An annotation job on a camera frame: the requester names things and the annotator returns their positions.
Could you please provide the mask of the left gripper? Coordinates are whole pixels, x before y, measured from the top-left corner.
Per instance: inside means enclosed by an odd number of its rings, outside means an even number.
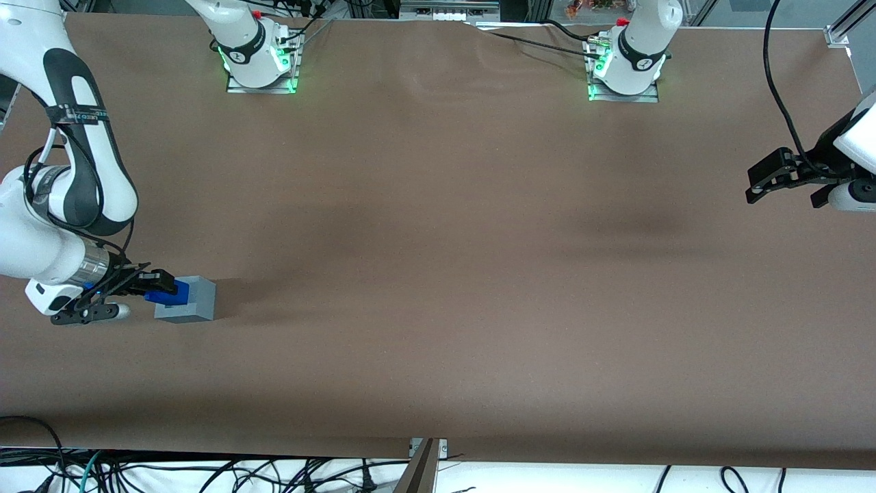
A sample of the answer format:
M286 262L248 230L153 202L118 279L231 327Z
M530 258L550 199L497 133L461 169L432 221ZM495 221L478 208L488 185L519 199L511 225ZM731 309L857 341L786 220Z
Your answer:
M748 205L783 188L810 188L814 209L858 208L858 167L834 147L801 152L776 149L747 171Z

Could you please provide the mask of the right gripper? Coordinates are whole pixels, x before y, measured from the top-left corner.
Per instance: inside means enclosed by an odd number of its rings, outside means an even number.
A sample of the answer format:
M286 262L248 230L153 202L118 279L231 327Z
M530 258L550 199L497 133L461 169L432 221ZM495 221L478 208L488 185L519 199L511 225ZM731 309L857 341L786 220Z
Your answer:
M136 278L136 288L127 296L145 300L178 300L179 287L165 270L141 272L133 264L81 264L72 277L57 284L31 279L25 294L31 304L45 316L129 316L125 303L108 301Z

